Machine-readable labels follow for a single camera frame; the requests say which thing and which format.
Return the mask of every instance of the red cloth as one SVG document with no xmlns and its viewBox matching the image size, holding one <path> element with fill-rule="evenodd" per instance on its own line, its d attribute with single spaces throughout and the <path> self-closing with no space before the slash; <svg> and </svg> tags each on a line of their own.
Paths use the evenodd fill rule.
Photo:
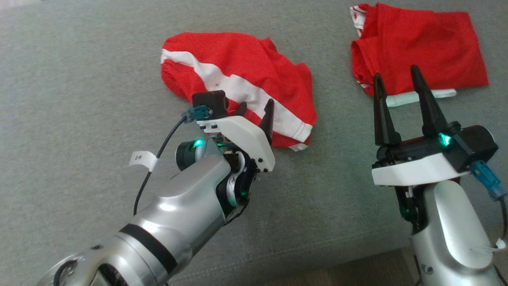
<svg viewBox="0 0 508 286">
<path fill-rule="evenodd" d="M 302 150 L 316 121 L 312 78 L 305 64 L 294 65 L 267 38 L 241 33 L 182 33 L 163 45 L 161 75 L 176 95 L 224 90 L 231 114 L 247 103 L 245 117 L 258 125 L 270 98 L 275 100 L 274 147 Z"/>
<path fill-rule="evenodd" d="M 487 71 L 469 14 L 400 9 L 377 3 L 353 41 L 353 73 L 372 96 L 372 78 L 383 77 L 389 95 L 414 91 L 410 66 L 418 65 L 431 89 L 488 85 Z"/>
</svg>

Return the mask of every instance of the gray couch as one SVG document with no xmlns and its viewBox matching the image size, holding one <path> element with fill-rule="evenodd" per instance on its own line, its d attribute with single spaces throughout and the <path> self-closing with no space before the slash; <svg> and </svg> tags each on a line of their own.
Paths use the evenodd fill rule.
<svg viewBox="0 0 508 286">
<path fill-rule="evenodd" d="M 313 74 L 319 120 L 310 148 L 275 150 L 274 172 L 252 188 L 244 215 L 221 229 L 172 285 L 249 285 L 407 245 L 394 191 L 372 184 L 372 99 L 351 73 L 353 0 L 49 0 L 0 14 L 0 284 L 33 285 L 66 255 L 131 218 L 142 167 L 189 104 L 160 79 L 160 48 L 183 31 L 271 37 Z M 449 120 L 489 128 L 501 145 L 491 166 L 508 181 L 506 2 L 387 1 L 465 10 L 490 78 L 439 103 Z M 403 138 L 419 136 L 417 104 L 392 110 Z M 185 125 L 169 142 L 141 205 L 177 167 L 173 152 L 199 136 Z M 479 183 L 463 185 L 486 229 L 498 206 Z"/>
</svg>

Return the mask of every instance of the blue connector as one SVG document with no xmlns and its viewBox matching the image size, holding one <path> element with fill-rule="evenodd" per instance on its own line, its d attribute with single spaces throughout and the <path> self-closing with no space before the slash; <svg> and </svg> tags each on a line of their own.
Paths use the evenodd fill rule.
<svg viewBox="0 0 508 286">
<path fill-rule="evenodd" d="M 469 171 L 487 188 L 490 197 L 494 201 L 498 201 L 508 194 L 506 190 L 499 185 L 501 181 L 483 160 L 473 162 Z"/>
<path fill-rule="evenodd" d="M 212 115 L 212 111 L 206 107 L 206 105 L 199 105 L 187 110 L 182 114 L 182 117 L 186 117 L 185 123 L 191 123 L 195 120 L 205 120 Z"/>
</svg>

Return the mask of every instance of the silver robot arm segment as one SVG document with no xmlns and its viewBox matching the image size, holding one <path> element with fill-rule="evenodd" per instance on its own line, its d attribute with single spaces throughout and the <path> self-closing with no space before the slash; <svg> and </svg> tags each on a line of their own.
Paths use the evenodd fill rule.
<svg viewBox="0 0 508 286">
<path fill-rule="evenodd" d="M 502 286 L 490 241 L 462 187 L 431 184 L 423 202 L 428 225 L 410 239 L 423 284 Z"/>
<path fill-rule="evenodd" d="M 272 171 L 275 164 L 270 148 L 273 101 L 260 126 L 241 117 L 242 110 L 228 117 L 223 91 L 195 94 L 193 106 L 213 115 L 198 121 L 212 134 L 180 144 L 175 157 L 182 172 L 114 236 L 64 259 L 38 286 L 167 285 L 222 226 L 241 214 L 256 175 L 261 168 Z"/>
<path fill-rule="evenodd" d="M 60 262 L 38 285 L 164 285 L 226 222 L 216 188 L 230 171 L 222 155 L 196 162 L 117 234 Z"/>
</svg>

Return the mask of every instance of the black cable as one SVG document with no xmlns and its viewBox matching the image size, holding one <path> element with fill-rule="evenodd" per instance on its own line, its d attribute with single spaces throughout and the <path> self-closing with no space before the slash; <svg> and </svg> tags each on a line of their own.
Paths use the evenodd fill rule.
<svg viewBox="0 0 508 286">
<path fill-rule="evenodd" d="M 161 157 L 161 154 L 164 151 L 164 148 L 166 148 L 166 145 L 168 144 L 169 139 L 171 138 L 171 136 L 173 136 L 176 129 L 178 129 L 178 127 L 180 127 L 180 125 L 182 125 L 182 123 L 184 123 L 186 120 L 187 120 L 187 116 L 183 116 L 180 119 L 180 121 L 178 121 L 178 123 L 175 125 L 175 127 L 173 127 L 173 129 L 171 129 L 168 136 L 162 143 L 162 146 L 159 149 L 159 152 L 157 153 L 157 156 L 156 156 L 157 159 L 159 159 Z M 152 174 L 152 172 L 150 172 L 150 171 L 146 174 L 145 180 L 143 181 L 143 184 L 141 184 L 141 188 L 139 188 L 138 195 L 136 196 L 136 200 L 134 201 L 134 212 L 133 212 L 134 215 L 136 215 L 138 213 L 139 199 L 141 198 L 141 193 L 143 193 L 143 190 L 145 189 L 146 183 L 148 182 L 148 179 L 150 179 L 151 174 Z"/>
<path fill-rule="evenodd" d="M 237 217 L 241 216 L 241 215 L 242 215 L 242 213 L 243 213 L 243 211 L 245 210 L 245 208 L 247 208 L 247 205 L 249 204 L 249 201 L 250 201 L 250 200 L 248 200 L 248 201 L 245 203 L 245 205 L 243 206 L 243 208 L 240 210 L 240 212 L 239 212 L 239 213 L 237 213 L 234 217 L 232 217 L 230 220 L 228 220 L 228 222 L 226 222 L 226 224 L 224 224 L 224 225 L 229 224 L 229 223 L 230 223 L 230 222 L 232 222 L 235 218 L 237 218 Z"/>
<path fill-rule="evenodd" d="M 504 240 L 506 237 L 506 228 L 508 227 L 508 217 L 506 214 L 506 202 L 504 201 L 504 198 L 501 198 L 499 200 L 499 203 L 501 204 L 501 211 L 503 215 L 503 232 L 501 233 L 501 240 Z"/>
<path fill-rule="evenodd" d="M 497 277 L 499 277 L 499 280 L 503 283 L 504 286 L 508 286 L 508 283 L 506 283 L 506 280 L 501 275 L 501 272 L 499 272 L 499 269 L 497 269 L 497 266 L 494 265 L 494 269 L 496 270 Z"/>
<path fill-rule="evenodd" d="M 60 277 L 64 273 L 64 270 L 77 264 L 77 260 L 69 260 L 64 262 L 55 272 L 53 276 L 53 286 L 60 286 Z"/>
</svg>

